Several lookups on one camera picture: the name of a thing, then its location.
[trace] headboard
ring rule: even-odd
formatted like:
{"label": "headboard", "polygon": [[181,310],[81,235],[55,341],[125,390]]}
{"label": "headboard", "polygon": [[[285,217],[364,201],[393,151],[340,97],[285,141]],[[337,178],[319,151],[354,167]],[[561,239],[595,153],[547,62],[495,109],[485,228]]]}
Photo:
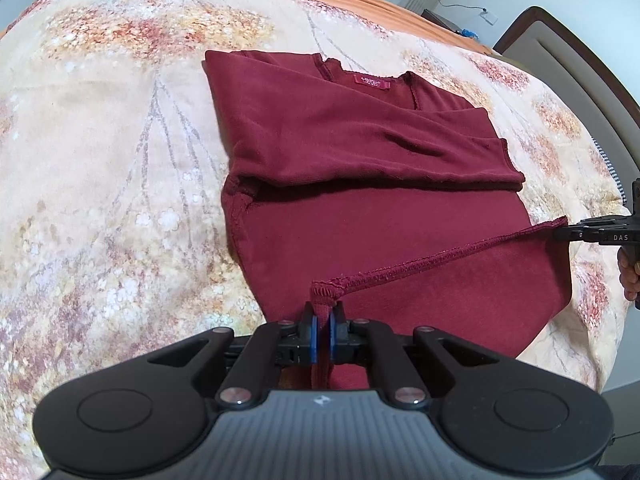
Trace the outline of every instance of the headboard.
{"label": "headboard", "polygon": [[640,107],[611,70],[541,7],[517,17],[494,49],[526,66],[571,108],[630,198],[631,183],[640,177]]}

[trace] maroon shirt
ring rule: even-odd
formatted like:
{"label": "maroon shirt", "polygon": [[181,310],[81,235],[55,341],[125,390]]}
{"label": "maroon shirt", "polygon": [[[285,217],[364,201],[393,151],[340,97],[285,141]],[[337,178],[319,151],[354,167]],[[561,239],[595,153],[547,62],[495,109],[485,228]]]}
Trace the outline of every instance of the maroon shirt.
{"label": "maroon shirt", "polygon": [[[349,319],[516,356],[569,302],[568,245],[551,236],[566,219],[531,226],[484,108],[319,54],[208,51],[206,66],[227,235],[268,321],[311,300],[324,324],[342,300]],[[340,368],[330,386],[365,386]],[[327,386],[327,363],[316,372]]]}

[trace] neckline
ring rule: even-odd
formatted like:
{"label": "neckline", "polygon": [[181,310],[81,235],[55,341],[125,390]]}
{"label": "neckline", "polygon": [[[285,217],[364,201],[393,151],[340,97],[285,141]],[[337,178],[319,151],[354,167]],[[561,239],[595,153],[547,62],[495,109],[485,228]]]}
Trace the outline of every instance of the neckline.
{"label": "neckline", "polygon": [[[337,84],[334,74],[332,73],[332,70],[334,70],[334,71],[338,71],[338,73],[341,75],[351,74],[351,75],[361,75],[364,77],[370,76],[376,79],[380,79],[382,81],[397,82],[400,84],[404,84],[409,87],[409,90],[411,91],[411,94],[414,98],[414,110],[420,110],[420,101],[418,101],[418,96],[416,95],[415,85],[414,85],[417,76],[410,70],[407,70],[406,72],[399,75],[398,77],[392,77],[392,76],[384,77],[379,75],[367,74],[364,72],[355,72],[353,70],[345,70],[342,67],[342,62],[339,59],[335,59],[334,57],[328,57],[326,60],[324,60],[322,59],[322,54],[320,54],[319,52],[312,54],[312,57],[316,65],[316,68],[318,69],[318,72],[320,73],[322,78],[332,83]],[[329,68],[329,65],[328,65],[330,62],[334,65],[331,68]]]}

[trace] clothing label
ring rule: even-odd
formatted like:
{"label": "clothing label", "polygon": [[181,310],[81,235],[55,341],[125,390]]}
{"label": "clothing label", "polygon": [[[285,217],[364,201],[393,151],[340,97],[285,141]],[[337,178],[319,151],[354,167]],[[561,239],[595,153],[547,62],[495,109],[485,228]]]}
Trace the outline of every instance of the clothing label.
{"label": "clothing label", "polygon": [[377,77],[370,75],[354,74],[353,78],[356,83],[361,85],[369,85],[382,90],[389,90],[391,88],[391,83],[389,81],[378,79]]}

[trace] floral blanket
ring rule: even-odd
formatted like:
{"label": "floral blanket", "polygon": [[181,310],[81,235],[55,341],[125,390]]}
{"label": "floral blanket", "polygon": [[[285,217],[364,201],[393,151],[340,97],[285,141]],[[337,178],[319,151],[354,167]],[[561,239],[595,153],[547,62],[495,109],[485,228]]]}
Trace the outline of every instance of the floral blanket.
{"label": "floral blanket", "polygon": [[[38,0],[0,40],[0,479],[46,471],[31,415],[60,383],[263,322],[226,248],[208,48],[412,70],[489,111],[533,222],[625,211],[577,118],[499,60],[315,0]],[[571,258],[574,298],[521,359],[601,388],[628,304],[615,249]]]}

